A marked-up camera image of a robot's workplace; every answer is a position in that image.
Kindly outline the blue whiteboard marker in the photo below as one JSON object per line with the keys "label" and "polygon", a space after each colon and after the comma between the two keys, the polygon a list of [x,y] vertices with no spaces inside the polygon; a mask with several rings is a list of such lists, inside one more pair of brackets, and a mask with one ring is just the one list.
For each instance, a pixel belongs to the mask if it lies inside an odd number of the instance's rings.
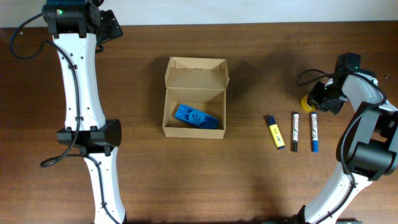
{"label": "blue whiteboard marker", "polygon": [[312,128],[312,151],[318,153],[318,120],[317,114],[312,112],[310,115]]}

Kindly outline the yellow tape roll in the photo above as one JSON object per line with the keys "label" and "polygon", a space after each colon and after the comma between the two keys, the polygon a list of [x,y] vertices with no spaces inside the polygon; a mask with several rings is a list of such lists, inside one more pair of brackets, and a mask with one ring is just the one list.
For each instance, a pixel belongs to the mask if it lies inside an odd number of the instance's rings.
{"label": "yellow tape roll", "polygon": [[316,107],[309,105],[308,102],[308,95],[305,95],[301,100],[300,100],[300,105],[301,107],[307,111],[307,112],[313,112],[316,110]]}

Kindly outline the black whiteboard marker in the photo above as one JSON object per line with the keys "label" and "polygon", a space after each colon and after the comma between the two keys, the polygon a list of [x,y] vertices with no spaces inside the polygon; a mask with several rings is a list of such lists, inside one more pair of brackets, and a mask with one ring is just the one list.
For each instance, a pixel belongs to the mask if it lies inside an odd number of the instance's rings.
{"label": "black whiteboard marker", "polygon": [[293,142],[293,152],[298,152],[298,141],[299,141],[299,114],[293,113],[292,122],[292,142]]}

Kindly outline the yellow highlighter pen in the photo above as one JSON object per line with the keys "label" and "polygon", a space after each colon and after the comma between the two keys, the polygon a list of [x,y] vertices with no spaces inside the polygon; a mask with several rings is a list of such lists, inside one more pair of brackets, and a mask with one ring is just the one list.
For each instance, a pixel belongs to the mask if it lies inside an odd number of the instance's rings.
{"label": "yellow highlighter pen", "polygon": [[282,135],[281,135],[281,133],[279,131],[279,128],[277,126],[277,123],[276,123],[274,117],[273,116],[267,116],[266,117],[266,121],[268,123],[268,127],[269,127],[269,129],[271,131],[271,134],[272,134],[272,137],[273,137],[273,140],[275,142],[276,147],[278,149],[284,149],[285,148],[285,143],[284,143],[284,140],[282,138]]}

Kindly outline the brown cardboard box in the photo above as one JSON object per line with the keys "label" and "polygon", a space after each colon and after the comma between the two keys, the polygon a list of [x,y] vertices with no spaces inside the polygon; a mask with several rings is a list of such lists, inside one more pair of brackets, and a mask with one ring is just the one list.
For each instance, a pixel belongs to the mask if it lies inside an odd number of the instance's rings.
{"label": "brown cardboard box", "polygon": [[[170,57],[165,72],[162,128],[168,138],[223,139],[226,132],[228,64],[219,58]],[[202,129],[175,118],[187,105],[218,119],[215,129]]]}

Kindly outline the blue plastic case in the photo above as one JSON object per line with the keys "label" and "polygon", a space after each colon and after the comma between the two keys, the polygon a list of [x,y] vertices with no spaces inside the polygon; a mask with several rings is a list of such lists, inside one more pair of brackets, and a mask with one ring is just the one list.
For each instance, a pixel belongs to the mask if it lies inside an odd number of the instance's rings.
{"label": "blue plastic case", "polygon": [[217,129],[220,123],[217,118],[184,104],[177,108],[174,118],[200,129]]}

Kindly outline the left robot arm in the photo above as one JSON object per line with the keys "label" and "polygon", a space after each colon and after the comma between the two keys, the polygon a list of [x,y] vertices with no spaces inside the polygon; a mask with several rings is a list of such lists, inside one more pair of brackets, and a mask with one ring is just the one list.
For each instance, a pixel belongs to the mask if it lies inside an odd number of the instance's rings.
{"label": "left robot arm", "polygon": [[[62,68],[66,99],[65,126],[57,141],[68,149],[47,159],[42,167],[64,158],[82,158],[90,173],[95,223],[125,223],[116,159],[121,122],[106,119],[98,94],[95,54],[123,32],[113,11],[99,9],[102,1],[47,1],[42,15],[52,35]],[[77,148],[78,153],[70,150]]]}

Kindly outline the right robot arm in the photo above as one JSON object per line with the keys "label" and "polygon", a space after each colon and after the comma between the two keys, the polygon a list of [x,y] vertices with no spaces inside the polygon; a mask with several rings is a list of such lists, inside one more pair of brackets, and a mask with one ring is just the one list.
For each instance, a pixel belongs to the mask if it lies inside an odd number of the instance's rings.
{"label": "right robot arm", "polygon": [[301,107],[311,116],[316,110],[338,114],[346,102],[354,116],[338,142],[338,162],[330,179],[287,223],[339,223],[360,191],[397,169],[397,108],[360,61],[355,53],[339,55],[333,73],[320,73],[328,81],[314,78],[315,86],[301,99]]}

